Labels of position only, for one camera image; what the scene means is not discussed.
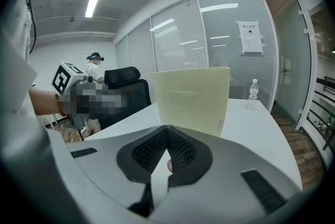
white device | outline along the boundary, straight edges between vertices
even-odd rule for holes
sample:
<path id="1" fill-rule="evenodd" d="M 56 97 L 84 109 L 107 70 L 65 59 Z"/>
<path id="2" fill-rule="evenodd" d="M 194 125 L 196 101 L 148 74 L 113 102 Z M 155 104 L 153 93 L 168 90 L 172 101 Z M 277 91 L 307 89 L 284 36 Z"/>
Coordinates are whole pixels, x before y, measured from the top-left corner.
<path id="1" fill-rule="evenodd" d="M 53 77 L 51 86 L 59 96 L 63 96 L 66 90 L 77 81 L 84 80 L 86 76 L 87 74 L 85 72 L 72 63 L 61 61 L 61 64 Z"/>
<path id="2" fill-rule="evenodd" d="M 220 137 L 225 122 L 228 67 L 153 74 L 161 123 Z"/>

door frame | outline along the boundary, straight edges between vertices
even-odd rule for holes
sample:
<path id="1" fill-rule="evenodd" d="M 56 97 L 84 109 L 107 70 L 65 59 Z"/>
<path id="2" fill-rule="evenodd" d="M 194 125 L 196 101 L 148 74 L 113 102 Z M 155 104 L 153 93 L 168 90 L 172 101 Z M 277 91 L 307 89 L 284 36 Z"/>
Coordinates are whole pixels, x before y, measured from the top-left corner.
<path id="1" fill-rule="evenodd" d="M 270 9 L 269 9 L 269 7 L 266 3 L 266 0 L 263 0 L 263 1 L 264 1 L 264 5 L 266 7 L 266 10 L 269 14 L 269 17 L 270 17 L 270 21 L 271 21 L 271 25 L 272 25 L 273 32 L 274 32 L 274 37 L 275 37 L 275 45 L 276 45 L 276 76 L 275 76 L 275 88 L 273 89 L 273 96 L 272 96 L 271 105 L 270 105 L 270 108 L 269 108 L 269 111 L 271 112 L 273 102 L 274 102 L 274 98 L 275 98 L 276 92 L 277 92 L 277 86 L 278 86 L 279 52 L 278 52 L 277 35 L 275 35 L 276 30 L 275 30 L 275 27 L 274 27 L 273 18 L 272 18 Z M 299 130 L 300 127 L 303 125 L 304 121 L 306 120 L 309 109 L 310 109 L 311 104 L 312 104 L 315 85 L 316 85 L 316 79 L 317 79 L 317 72 L 318 72 L 318 69 L 317 69 L 317 67 L 318 67 L 318 55 L 317 55 L 315 32 L 314 32 L 312 20 L 310 18 L 310 14 L 309 14 L 308 10 L 302 5 L 301 0 L 297 0 L 297 1 L 298 1 L 298 4 L 299 4 L 301 10 L 303 11 L 304 20 L 305 20 L 307 30 L 308 30 L 308 35 L 309 35 L 309 48 L 310 48 L 310 76 L 309 76 L 308 91 L 307 91 L 305 103 L 304 103 L 303 108 L 302 108 L 302 112 L 301 112 L 299 120 L 298 120 L 298 122 L 295 126 L 295 129 Z"/>

hand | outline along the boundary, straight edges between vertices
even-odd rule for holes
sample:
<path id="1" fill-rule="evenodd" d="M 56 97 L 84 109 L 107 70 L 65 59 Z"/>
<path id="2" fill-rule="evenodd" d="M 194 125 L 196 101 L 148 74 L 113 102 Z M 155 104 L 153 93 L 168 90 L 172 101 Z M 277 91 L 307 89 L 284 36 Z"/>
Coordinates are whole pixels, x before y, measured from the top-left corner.
<path id="1" fill-rule="evenodd" d="M 172 173 L 172 162 L 171 159 L 167 161 L 167 169 Z"/>

man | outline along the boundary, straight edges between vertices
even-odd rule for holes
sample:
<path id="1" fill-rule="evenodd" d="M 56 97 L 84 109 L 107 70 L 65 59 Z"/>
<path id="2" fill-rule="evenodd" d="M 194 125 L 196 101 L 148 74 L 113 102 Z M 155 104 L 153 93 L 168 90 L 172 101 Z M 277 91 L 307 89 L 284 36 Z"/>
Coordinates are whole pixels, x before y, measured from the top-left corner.
<path id="1" fill-rule="evenodd" d="M 104 58 L 102 58 L 98 52 L 94 52 L 86 59 L 89 60 L 89 63 L 85 66 L 84 72 L 91 76 L 94 82 L 103 84 L 105 80 L 99 71 L 98 65 L 100 65 L 101 62 L 104 61 Z"/>

white shirt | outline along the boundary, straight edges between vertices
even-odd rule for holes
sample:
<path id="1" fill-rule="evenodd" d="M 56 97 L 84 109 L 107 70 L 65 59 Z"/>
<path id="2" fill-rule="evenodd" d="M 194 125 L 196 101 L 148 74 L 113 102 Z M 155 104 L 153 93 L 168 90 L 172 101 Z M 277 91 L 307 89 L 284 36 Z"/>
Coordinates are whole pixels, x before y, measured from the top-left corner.
<path id="1" fill-rule="evenodd" d="M 87 64 L 84 68 L 84 72 L 86 72 L 88 76 L 92 76 L 94 82 L 102 77 L 98 66 L 94 63 Z"/>
<path id="2" fill-rule="evenodd" d="M 8 78 L 4 85 L 5 93 L 2 95 L 12 100 L 12 94 L 15 95 L 16 102 L 7 103 L 6 109 L 36 118 L 29 94 L 26 92 L 32 85 L 36 72 L 24 63 L 29 62 L 30 26 L 31 17 L 26 0 L 8 0 L 0 24 L 2 53 L 7 55 L 7 59 L 1 62 L 1 68 L 11 72 L 11 77 L 21 82 L 22 87 L 16 86 L 11 82 L 11 78 Z"/>

